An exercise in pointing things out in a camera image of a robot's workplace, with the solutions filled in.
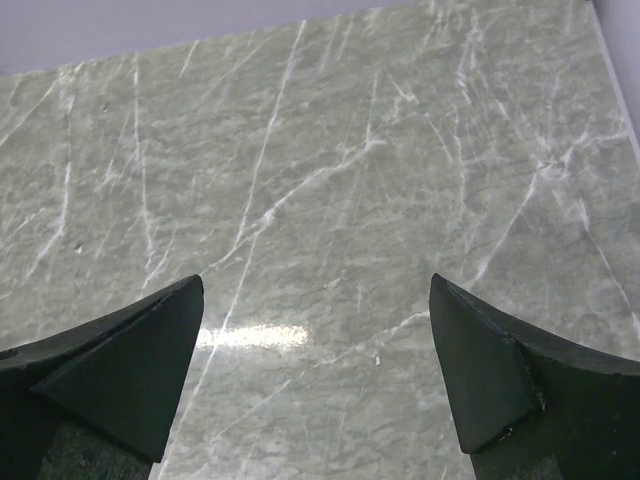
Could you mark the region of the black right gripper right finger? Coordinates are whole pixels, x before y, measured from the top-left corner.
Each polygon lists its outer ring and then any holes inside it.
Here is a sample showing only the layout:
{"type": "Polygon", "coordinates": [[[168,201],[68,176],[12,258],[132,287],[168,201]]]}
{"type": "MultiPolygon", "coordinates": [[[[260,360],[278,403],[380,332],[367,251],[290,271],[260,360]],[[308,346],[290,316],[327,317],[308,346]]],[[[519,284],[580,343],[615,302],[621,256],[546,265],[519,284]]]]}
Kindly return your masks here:
{"type": "Polygon", "coordinates": [[[435,349],[478,479],[636,479],[639,364],[431,279],[435,349]]]}

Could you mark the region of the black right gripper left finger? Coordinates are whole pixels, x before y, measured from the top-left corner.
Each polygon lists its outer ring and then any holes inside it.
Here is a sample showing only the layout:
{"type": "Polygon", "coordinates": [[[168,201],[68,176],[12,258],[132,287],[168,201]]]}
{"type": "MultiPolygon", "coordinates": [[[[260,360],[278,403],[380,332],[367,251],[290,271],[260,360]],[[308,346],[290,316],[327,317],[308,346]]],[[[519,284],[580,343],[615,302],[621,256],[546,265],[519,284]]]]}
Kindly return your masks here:
{"type": "Polygon", "coordinates": [[[2,351],[2,478],[149,478],[168,443],[203,310],[203,282],[192,275],[2,351]]]}

